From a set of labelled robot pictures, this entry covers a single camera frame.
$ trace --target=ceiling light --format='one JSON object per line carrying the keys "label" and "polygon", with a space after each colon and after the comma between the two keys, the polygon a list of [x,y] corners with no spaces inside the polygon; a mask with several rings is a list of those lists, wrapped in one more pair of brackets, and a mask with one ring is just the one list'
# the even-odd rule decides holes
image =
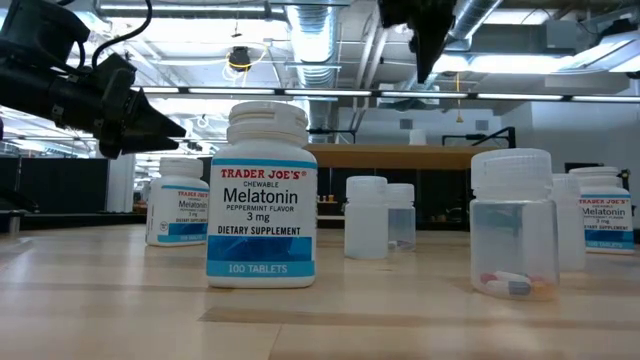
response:
{"label": "ceiling light", "polygon": [[529,101],[559,101],[562,95],[527,95],[527,94],[478,94],[478,99],[488,100],[529,100]]}
{"label": "ceiling light", "polygon": [[178,88],[174,87],[145,86],[142,89],[147,94],[177,94],[180,92]]}
{"label": "ceiling light", "polygon": [[275,95],[273,89],[189,88],[192,94],[218,95]]}
{"label": "ceiling light", "polygon": [[469,71],[491,74],[550,74],[565,63],[563,58],[546,55],[479,55]]}
{"label": "ceiling light", "polygon": [[382,97],[422,98],[422,99],[464,99],[466,93],[451,92],[415,92],[415,91],[383,91]]}
{"label": "ceiling light", "polygon": [[639,103],[640,96],[593,96],[593,95],[576,95],[571,101],[578,102],[615,102],[615,103]]}
{"label": "ceiling light", "polygon": [[300,90],[285,90],[285,95],[293,96],[357,96],[366,97],[371,96],[371,91],[363,90],[313,90],[313,89],[300,89]]}

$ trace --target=black cable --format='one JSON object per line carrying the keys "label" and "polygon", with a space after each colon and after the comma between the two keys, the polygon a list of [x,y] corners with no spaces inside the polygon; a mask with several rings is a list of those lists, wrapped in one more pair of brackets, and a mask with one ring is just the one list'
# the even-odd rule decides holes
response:
{"label": "black cable", "polygon": [[113,38],[98,46],[96,51],[93,53],[93,56],[91,57],[91,67],[93,67],[94,69],[98,67],[98,57],[100,57],[100,53],[102,53],[104,49],[140,35],[149,26],[149,24],[151,23],[151,18],[153,17],[153,9],[151,7],[151,0],[144,0],[144,2],[147,4],[147,18],[144,20],[142,25],[126,35]]}
{"label": "black cable", "polygon": [[80,55],[80,63],[78,64],[78,69],[82,68],[84,66],[84,62],[86,60],[87,54],[84,50],[84,44],[80,41],[77,41],[78,43],[78,53]]}

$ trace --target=pipe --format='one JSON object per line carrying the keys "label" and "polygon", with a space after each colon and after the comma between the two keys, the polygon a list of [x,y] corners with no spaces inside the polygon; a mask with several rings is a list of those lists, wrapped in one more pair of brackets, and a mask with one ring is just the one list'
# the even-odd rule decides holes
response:
{"label": "pipe", "polygon": [[[144,4],[127,4],[117,0],[94,0],[93,7],[99,17],[144,18],[147,7]],[[189,19],[240,19],[274,20],[287,22],[287,15],[281,8],[269,6],[229,6],[200,4],[162,4],[153,5],[154,18]]]}
{"label": "pipe", "polygon": [[367,78],[364,82],[364,88],[370,89],[371,84],[373,84],[373,78],[376,75],[376,71],[378,71],[378,65],[380,64],[380,59],[382,58],[382,52],[384,51],[384,47],[387,44],[387,38],[389,37],[389,32],[391,29],[384,29],[380,34],[380,38],[376,42],[376,48],[373,53],[373,59],[371,60],[371,68],[369,69],[369,73],[367,74]]}
{"label": "pipe", "polygon": [[360,66],[358,67],[358,72],[356,74],[356,79],[353,83],[354,89],[359,89],[360,85],[362,85],[362,79],[364,78],[364,72],[367,69],[367,63],[369,61],[369,56],[371,55],[371,49],[373,48],[373,40],[375,40],[376,32],[378,31],[378,23],[380,22],[380,12],[378,11],[378,7],[373,10],[372,19],[369,23],[369,29],[367,30],[367,38],[364,42],[364,49],[362,51],[362,56],[360,57]]}
{"label": "pipe", "polygon": [[449,36],[455,40],[466,40],[473,36],[502,0],[461,0],[454,9],[455,25]]}
{"label": "pipe", "polygon": [[[291,23],[291,47],[297,62],[326,64],[336,57],[338,9],[326,6],[287,6]],[[336,69],[312,66],[297,67],[298,80],[303,88],[332,88]],[[309,127],[311,129],[335,129],[337,117],[331,111],[331,103],[309,101]],[[326,138],[310,136],[312,142]]]}

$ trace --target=clear bottle cap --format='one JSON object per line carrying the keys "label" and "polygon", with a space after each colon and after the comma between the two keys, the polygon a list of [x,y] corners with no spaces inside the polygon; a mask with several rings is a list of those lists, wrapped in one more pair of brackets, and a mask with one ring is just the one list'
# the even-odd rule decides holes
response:
{"label": "clear bottle cap", "polygon": [[539,149],[487,151],[471,159],[471,188],[529,189],[548,188],[551,154]]}
{"label": "clear bottle cap", "polygon": [[235,143],[242,138],[273,137],[304,146],[308,143],[307,125],[307,114],[296,106],[270,101],[250,101],[231,109],[227,140]]}
{"label": "clear bottle cap", "polygon": [[415,194],[412,184],[388,184],[387,202],[390,203],[412,203]]}
{"label": "clear bottle cap", "polygon": [[553,197],[580,197],[580,182],[573,174],[553,174]]}
{"label": "clear bottle cap", "polygon": [[352,176],[347,179],[347,199],[384,202],[387,179],[380,176]]}
{"label": "clear bottle cap", "polygon": [[201,178],[202,160],[189,158],[161,158],[160,175],[178,175]]}

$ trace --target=clear plastic bottle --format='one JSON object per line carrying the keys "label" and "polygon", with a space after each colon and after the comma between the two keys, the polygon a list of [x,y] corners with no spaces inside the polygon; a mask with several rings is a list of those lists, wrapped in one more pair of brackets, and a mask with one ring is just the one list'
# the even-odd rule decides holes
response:
{"label": "clear plastic bottle", "polygon": [[413,185],[388,184],[389,249],[414,251],[416,249],[416,209]]}
{"label": "clear plastic bottle", "polygon": [[554,174],[551,198],[558,214],[558,262],[560,271],[582,271],[586,249],[580,209],[580,184],[572,174]]}
{"label": "clear plastic bottle", "polygon": [[471,282],[496,297],[550,300],[558,285],[551,155],[505,149],[471,161]]}
{"label": "clear plastic bottle", "polygon": [[389,253],[387,179],[352,176],[347,179],[344,210],[344,255],[352,259],[384,259]]}

